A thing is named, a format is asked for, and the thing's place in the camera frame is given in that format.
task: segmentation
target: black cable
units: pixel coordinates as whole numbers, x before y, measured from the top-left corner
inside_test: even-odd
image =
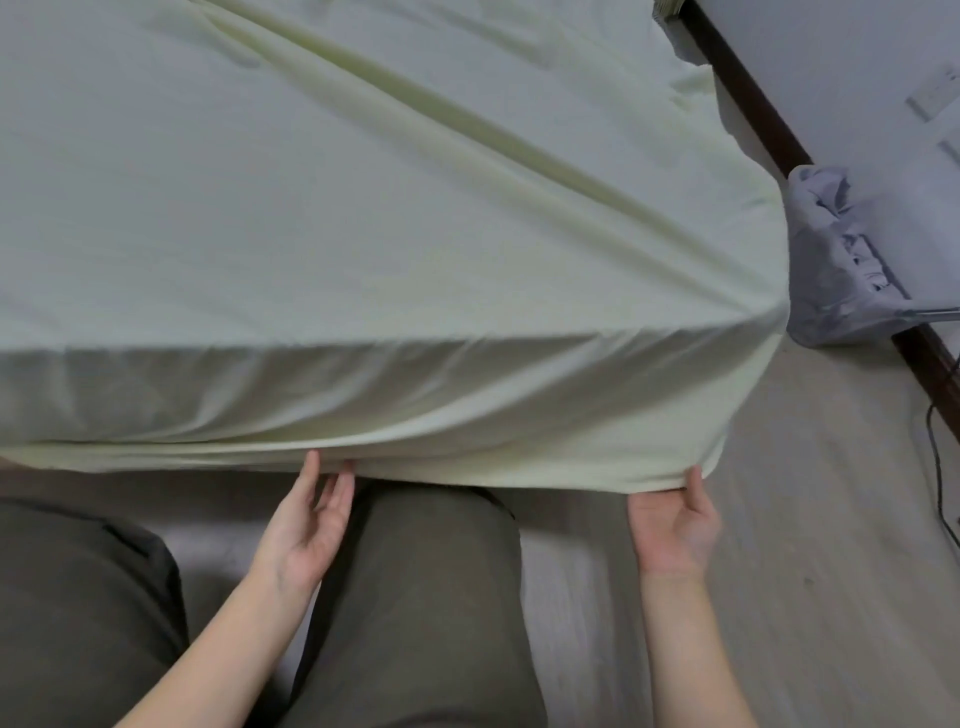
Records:
[[[947,533],[953,540],[954,545],[960,548],[960,539],[957,538],[956,533],[950,527],[947,518],[944,516],[944,469],[940,462],[940,449],[937,447],[937,438],[933,434],[933,410],[936,408],[936,396],[950,384],[957,371],[960,371],[960,356],[957,356],[953,361],[953,366],[950,367],[950,371],[944,378],[943,384],[939,385],[930,397],[930,406],[926,409],[926,434],[930,438],[930,447],[933,449],[933,467],[937,474],[937,516],[940,518],[940,524],[947,530]]]

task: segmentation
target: leg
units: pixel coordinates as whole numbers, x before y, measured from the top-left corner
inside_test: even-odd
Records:
[[[545,726],[506,509],[439,486],[359,496],[283,725]]]
[[[186,649],[180,577],[155,535],[0,500],[0,705],[23,728],[107,728]]]

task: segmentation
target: white wall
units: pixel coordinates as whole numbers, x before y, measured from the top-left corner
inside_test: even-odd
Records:
[[[936,146],[960,101],[927,124],[904,103],[939,63],[960,65],[960,0],[699,3],[814,160],[880,195],[877,245],[911,294],[960,303],[960,166]]]

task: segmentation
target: floor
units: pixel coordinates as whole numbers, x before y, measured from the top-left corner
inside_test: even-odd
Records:
[[[698,58],[683,29],[671,33]],[[745,151],[774,170],[726,93],[722,106]],[[960,559],[933,515],[925,405],[886,344],[813,352],[785,341],[736,418],[710,479],[727,523],[710,588],[761,725],[960,723]],[[960,447],[937,431],[946,479],[960,481]],[[160,533],[181,564],[194,632],[243,573],[288,485],[245,473],[0,472],[0,494]],[[551,725],[652,725],[622,497],[506,498],[522,525],[524,605]],[[960,497],[948,508],[960,515]]]

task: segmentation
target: fitted sheet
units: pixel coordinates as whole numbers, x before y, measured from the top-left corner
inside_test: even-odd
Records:
[[[787,313],[650,0],[0,8],[0,458],[631,492]]]

